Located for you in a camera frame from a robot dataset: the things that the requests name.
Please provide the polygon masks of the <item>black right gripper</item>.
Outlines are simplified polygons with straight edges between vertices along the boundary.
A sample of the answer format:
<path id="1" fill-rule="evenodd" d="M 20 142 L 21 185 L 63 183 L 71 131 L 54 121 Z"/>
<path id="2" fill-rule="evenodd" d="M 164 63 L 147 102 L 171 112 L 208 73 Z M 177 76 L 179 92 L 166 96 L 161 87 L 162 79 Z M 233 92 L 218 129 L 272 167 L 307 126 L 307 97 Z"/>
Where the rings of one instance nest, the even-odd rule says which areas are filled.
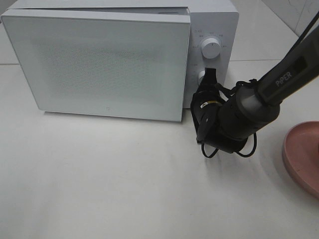
<path id="1" fill-rule="evenodd" d="M 217 112 L 224 100 L 215 88 L 216 69 L 205 68 L 203 84 L 193 94 L 190 111 L 196 132 L 197 143 L 206 143 L 217 128 Z"/>

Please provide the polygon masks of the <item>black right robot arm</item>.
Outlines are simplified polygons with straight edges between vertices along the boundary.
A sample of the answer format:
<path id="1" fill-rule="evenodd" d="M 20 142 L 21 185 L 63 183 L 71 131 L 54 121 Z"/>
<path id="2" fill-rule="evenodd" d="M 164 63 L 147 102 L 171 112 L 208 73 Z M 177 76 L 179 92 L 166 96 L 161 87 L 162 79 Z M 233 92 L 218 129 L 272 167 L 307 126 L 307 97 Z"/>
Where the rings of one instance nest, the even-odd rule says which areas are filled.
<path id="1" fill-rule="evenodd" d="M 250 157 L 256 132 L 273 122 L 281 102 L 319 75 L 319 26 L 316 14 L 285 57 L 260 80 L 238 81 L 232 89 L 205 68 L 190 104 L 197 143 L 212 158 L 218 151 Z"/>

